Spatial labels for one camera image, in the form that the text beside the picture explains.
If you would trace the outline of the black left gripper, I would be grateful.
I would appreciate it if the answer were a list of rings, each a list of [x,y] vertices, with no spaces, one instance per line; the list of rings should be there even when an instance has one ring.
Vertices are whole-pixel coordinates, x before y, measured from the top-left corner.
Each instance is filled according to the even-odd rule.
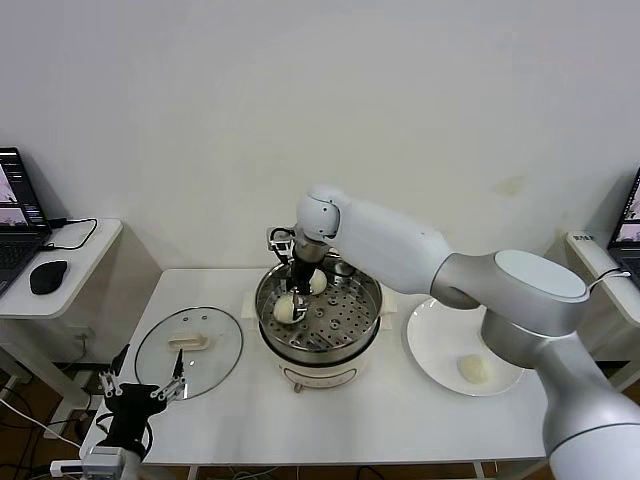
[[[113,414],[106,436],[106,446],[133,453],[145,453],[142,443],[151,416],[166,409],[167,401],[178,398],[185,389],[183,350],[178,351],[171,380],[164,387],[157,385],[119,384],[124,361],[129,350],[126,344],[112,359],[109,367],[99,373],[106,407]]]

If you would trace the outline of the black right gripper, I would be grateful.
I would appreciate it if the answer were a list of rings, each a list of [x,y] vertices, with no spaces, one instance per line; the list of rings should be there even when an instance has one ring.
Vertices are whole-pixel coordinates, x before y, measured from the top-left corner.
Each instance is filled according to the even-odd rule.
[[[302,321],[307,313],[307,296],[311,294],[314,264],[295,257],[291,265],[291,289],[294,295],[294,322]]]

